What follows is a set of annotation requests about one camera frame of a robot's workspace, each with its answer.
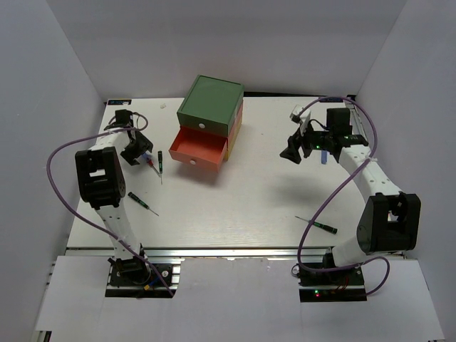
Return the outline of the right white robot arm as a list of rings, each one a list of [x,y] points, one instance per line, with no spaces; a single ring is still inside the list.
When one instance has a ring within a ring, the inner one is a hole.
[[[322,277],[338,284],[348,274],[347,266],[362,264],[376,254],[415,248],[421,201],[395,185],[371,156],[368,141],[353,133],[347,108],[330,108],[323,130],[314,130],[311,111],[296,106],[290,114],[298,124],[280,156],[299,164],[314,150],[326,151],[350,175],[363,196],[365,208],[355,237],[330,248],[323,258]]]

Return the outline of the blue red screwdriver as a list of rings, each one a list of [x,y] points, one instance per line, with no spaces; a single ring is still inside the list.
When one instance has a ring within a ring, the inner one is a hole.
[[[149,167],[151,167],[158,176],[160,176],[160,172],[155,167],[154,162],[152,161],[152,158],[147,153],[142,154],[142,158],[146,162],[146,164]]]
[[[321,151],[321,164],[326,165],[328,160],[328,153],[325,150]]]

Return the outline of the green top drawer box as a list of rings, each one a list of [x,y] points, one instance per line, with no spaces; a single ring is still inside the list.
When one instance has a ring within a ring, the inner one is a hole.
[[[241,83],[198,75],[177,110],[179,124],[226,138],[243,97]]]

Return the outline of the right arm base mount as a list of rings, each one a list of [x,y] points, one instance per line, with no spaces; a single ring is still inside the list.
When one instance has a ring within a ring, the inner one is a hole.
[[[367,301],[365,282],[360,268],[314,272],[295,264],[291,268],[291,275],[299,280],[301,303]]]

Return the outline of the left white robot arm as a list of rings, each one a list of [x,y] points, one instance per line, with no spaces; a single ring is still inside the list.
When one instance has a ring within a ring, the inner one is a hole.
[[[106,136],[88,150],[75,155],[81,199],[102,219],[114,247],[113,268],[137,285],[151,277],[142,244],[130,226],[123,199],[126,183],[119,159],[139,165],[143,154],[152,152],[153,143],[134,127],[134,112],[122,109],[108,123]]]

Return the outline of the yellow bottom drawer box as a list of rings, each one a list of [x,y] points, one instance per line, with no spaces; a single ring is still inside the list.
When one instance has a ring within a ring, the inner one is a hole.
[[[227,151],[226,151],[225,156],[224,156],[225,160],[228,160],[230,155],[232,154],[232,151],[233,151],[233,148],[234,148],[234,144],[236,142],[236,139],[237,139],[237,136],[239,134],[241,126],[242,126],[242,124],[238,123],[236,128],[232,131],[232,134],[229,136],[229,139],[227,141],[228,142]]]

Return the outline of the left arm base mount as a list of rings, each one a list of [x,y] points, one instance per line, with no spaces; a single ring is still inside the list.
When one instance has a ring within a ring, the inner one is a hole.
[[[108,259],[110,270],[105,289],[106,298],[171,299],[177,291],[180,262],[152,258],[157,271],[138,260],[116,261]]]

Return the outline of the orange drawer box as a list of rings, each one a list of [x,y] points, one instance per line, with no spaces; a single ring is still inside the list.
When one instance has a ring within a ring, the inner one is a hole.
[[[238,123],[242,124],[243,107],[244,101],[241,102],[237,111],[229,136]],[[218,172],[225,160],[229,136],[225,138],[181,126],[169,153],[173,160]]]

